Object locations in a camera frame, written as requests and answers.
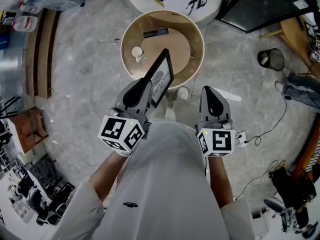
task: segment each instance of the white bottle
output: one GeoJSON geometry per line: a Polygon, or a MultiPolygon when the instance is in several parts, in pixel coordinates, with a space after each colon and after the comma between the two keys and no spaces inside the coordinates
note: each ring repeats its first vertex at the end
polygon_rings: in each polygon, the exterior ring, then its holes
{"type": "Polygon", "coordinates": [[[17,3],[17,6],[21,11],[26,13],[38,14],[41,11],[40,7],[32,7],[32,6],[24,5],[23,0],[19,0],[17,3]]]}
{"type": "Polygon", "coordinates": [[[12,22],[12,27],[20,32],[32,32],[36,29],[38,18],[35,16],[20,16],[12,22]]]}

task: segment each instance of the white shirt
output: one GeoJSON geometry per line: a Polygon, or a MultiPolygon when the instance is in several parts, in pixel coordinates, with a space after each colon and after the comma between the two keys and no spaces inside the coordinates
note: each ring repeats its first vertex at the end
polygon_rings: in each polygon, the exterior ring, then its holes
{"type": "Polygon", "coordinates": [[[255,239],[251,219],[243,218],[248,203],[239,203],[241,216],[232,212],[236,203],[219,209],[195,131],[155,121],[128,158],[107,211],[93,187],[81,184],[52,239],[255,239]]]}

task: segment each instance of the wooden table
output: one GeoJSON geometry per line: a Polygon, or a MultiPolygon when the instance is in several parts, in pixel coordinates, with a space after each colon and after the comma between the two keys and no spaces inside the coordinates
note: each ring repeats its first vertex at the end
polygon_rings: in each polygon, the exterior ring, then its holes
{"type": "MultiPolygon", "coordinates": [[[[300,17],[303,26],[305,26],[305,19],[300,17]]],[[[313,62],[309,60],[307,54],[308,36],[306,30],[301,30],[297,19],[289,18],[281,21],[281,30],[261,35],[260,38],[268,38],[271,36],[280,36],[299,56],[303,63],[310,68],[313,62]]],[[[320,80],[320,64],[314,64],[310,69],[311,73],[320,80]]]]}

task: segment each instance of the white sleeve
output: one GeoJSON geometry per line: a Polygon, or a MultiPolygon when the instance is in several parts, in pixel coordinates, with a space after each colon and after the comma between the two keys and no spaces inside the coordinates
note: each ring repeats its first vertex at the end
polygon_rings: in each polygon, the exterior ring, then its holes
{"type": "Polygon", "coordinates": [[[82,183],[51,240],[88,240],[104,217],[103,203],[93,186],[82,183]]]}
{"type": "Polygon", "coordinates": [[[220,209],[230,240],[255,240],[248,200],[233,201],[220,209]]]}

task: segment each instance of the shoe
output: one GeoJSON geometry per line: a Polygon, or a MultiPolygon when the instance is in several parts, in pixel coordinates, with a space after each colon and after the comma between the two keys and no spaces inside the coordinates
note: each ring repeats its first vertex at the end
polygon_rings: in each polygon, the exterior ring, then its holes
{"type": "Polygon", "coordinates": [[[279,93],[282,93],[282,91],[284,89],[284,84],[282,82],[280,82],[280,81],[275,81],[274,82],[274,87],[279,93]]]}
{"type": "Polygon", "coordinates": [[[177,99],[187,100],[189,96],[189,91],[186,87],[180,87],[176,93],[177,99]]]}
{"type": "Polygon", "coordinates": [[[286,66],[282,69],[282,73],[284,74],[285,77],[288,77],[292,71],[287,68],[286,66]]]}

